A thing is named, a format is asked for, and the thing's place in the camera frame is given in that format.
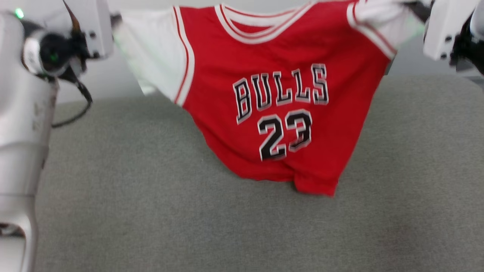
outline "neckline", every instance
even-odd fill
[[[312,6],[313,1],[288,10],[277,13],[249,13],[238,10],[226,4],[215,6],[218,19],[225,31],[234,39],[248,44],[257,44],[274,39],[284,30],[296,22]],[[267,27],[258,32],[244,32],[237,28],[233,22],[241,23],[248,26]]]

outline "basketball jersey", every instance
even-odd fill
[[[333,196],[387,66],[423,30],[398,2],[122,11],[114,38],[143,92],[190,113],[231,171]]]

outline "sleeve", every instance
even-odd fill
[[[393,59],[402,44],[425,31],[425,24],[404,2],[409,0],[356,1],[348,7],[348,21]]]
[[[143,93],[159,91],[172,102],[187,78],[189,59],[176,10],[121,11],[122,22],[113,30]]]

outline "gray couch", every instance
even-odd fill
[[[96,101],[37,214],[37,272],[482,272],[484,94],[385,77],[335,198],[236,177],[164,97]]]

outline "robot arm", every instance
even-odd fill
[[[466,61],[484,74],[484,0],[388,0],[407,5],[427,25],[424,54]],[[76,84],[86,61],[113,51],[106,0],[64,0],[65,11],[43,22],[0,13],[0,272],[32,272],[37,246],[34,212],[58,80]]]

